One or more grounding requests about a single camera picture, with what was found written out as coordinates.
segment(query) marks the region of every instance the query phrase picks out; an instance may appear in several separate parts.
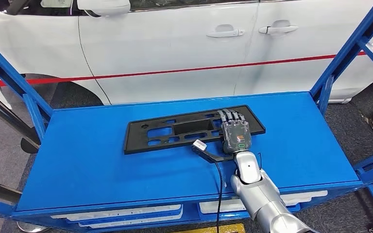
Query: car body panel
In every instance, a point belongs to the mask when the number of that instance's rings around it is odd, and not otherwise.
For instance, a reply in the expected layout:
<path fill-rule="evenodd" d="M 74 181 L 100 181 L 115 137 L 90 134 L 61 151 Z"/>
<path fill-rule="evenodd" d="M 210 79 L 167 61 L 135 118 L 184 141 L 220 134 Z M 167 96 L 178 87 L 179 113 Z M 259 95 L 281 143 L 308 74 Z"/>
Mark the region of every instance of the car body panel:
<path fill-rule="evenodd" d="M 100 18 L 0 12 L 0 52 L 20 73 L 85 77 L 73 82 L 104 104 L 309 90 L 372 5 L 262 0 Z M 297 30 L 258 32 L 285 20 Z M 208 37 L 219 25 L 245 33 Z M 373 63 L 358 56 L 330 102 L 347 102 L 372 82 Z"/>
<path fill-rule="evenodd" d="M 95 76 L 239 64 L 244 61 L 258 3 L 79 17 L 81 42 Z M 213 38 L 218 27 L 244 30 Z M 99 79 L 113 103 L 233 95 L 240 68 Z"/>
<path fill-rule="evenodd" d="M 261 2 L 246 63 L 336 54 L 373 6 L 373 0 L 292 0 Z M 287 20 L 298 29 L 262 34 L 264 26 Z M 328 59 L 243 67 L 236 95 L 311 89 Z M 373 63 L 357 57 L 334 83 L 332 101 L 343 102 L 373 82 Z"/>
<path fill-rule="evenodd" d="M 78 17 L 11 16 L 0 12 L 0 52 L 21 74 L 92 76 L 80 44 Z M 96 80 L 77 84 L 109 104 Z"/>

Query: robotic arm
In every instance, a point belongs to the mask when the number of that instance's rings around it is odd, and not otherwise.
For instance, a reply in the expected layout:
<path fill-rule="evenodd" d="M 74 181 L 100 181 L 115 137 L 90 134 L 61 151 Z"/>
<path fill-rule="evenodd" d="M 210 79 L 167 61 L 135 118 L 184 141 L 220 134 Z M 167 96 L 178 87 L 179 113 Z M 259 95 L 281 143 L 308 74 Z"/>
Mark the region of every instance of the robotic arm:
<path fill-rule="evenodd" d="M 255 155 L 248 150 L 251 134 L 244 116 L 227 109 L 218 113 L 222 120 L 223 150 L 233 156 L 237 165 L 235 174 L 231 176 L 231 185 L 251 219 L 259 222 L 264 233 L 318 233 L 288 211 L 278 188 L 266 172 L 259 169 Z M 206 145 L 199 140 L 192 148 L 206 160 L 209 157 L 213 162 L 222 161 L 222 157 L 205 151 Z"/>

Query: black cable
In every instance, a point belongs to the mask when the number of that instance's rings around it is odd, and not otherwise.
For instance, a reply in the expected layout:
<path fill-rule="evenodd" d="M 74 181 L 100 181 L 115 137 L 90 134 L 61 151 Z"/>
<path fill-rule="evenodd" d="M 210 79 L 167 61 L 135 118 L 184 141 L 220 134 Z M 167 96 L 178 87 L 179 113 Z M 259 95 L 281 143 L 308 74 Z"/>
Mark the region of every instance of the black cable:
<path fill-rule="evenodd" d="M 259 169 L 261 170 L 261 168 L 262 168 L 262 156 L 261 156 L 261 152 L 258 152 L 258 155 L 259 155 Z"/>
<path fill-rule="evenodd" d="M 222 181 L 222 173 L 220 166 L 217 162 L 215 162 L 215 165 L 217 166 L 218 173 L 220 175 L 220 196 L 218 198 L 218 211 L 217 211 L 217 233 L 220 233 L 220 210 L 221 210 L 221 198 L 222 198 L 222 187 L 224 186 L 224 183 Z"/>

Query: black plastic panel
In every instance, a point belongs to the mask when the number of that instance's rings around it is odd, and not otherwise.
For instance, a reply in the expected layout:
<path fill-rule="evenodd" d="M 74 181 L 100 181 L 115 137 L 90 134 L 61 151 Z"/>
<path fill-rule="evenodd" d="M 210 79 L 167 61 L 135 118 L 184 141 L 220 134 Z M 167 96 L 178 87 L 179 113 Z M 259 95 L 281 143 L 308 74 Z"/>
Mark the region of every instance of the black plastic panel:
<path fill-rule="evenodd" d="M 265 133 L 265 127 L 247 105 L 225 107 L 245 116 L 251 135 Z M 213 109 L 202 112 L 164 116 L 128 123 L 124 153 L 161 150 L 192 144 L 196 139 L 211 142 L 223 138 L 220 115 Z"/>

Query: blue cart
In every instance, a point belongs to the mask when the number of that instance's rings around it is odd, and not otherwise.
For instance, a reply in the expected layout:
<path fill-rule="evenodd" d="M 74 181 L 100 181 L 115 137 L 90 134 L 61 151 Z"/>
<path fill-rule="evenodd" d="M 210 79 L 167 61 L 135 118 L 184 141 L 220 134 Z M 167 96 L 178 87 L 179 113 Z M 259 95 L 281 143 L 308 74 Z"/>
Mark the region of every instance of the blue cart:
<path fill-rule="evenodd" d="M 0 186 L 1 197 L 13 203 L 0 202 L 0 217 L 94 233 L 215 221 L 200 203 L 218 199 L 216 167 L 190 146 L 125 155 L 125 130 L 134 120 L 242 104 L 267 129 L 253 136 L 251 148 L 262 154 L 260 166 L 281 194 L 325 192 L 290 210 L 365 187 L 373 194 L 373 157 L 352 167 L 323 118 L 332 84 L 354 57 L 364 50 L 373 60 L 372 36 L 373 8 L 310 91 L 69 109 L 52 109 L 0 54 L 0 79 L 24 100 L 40 142 L 23 193 Z M 217 147 L 220 142 L 208 143 L 209 150 Z M 227 181 L 222 198 L 233 199 L 234 162 L 220 167 Z M 156 211 L 117 214 L 150 207 Z M 96 212 L 114 214 L 82 218 Z M 160 220 L 141 220 L 154 217 Z M 220 215 L 245 217 L 245 210 Z"/>

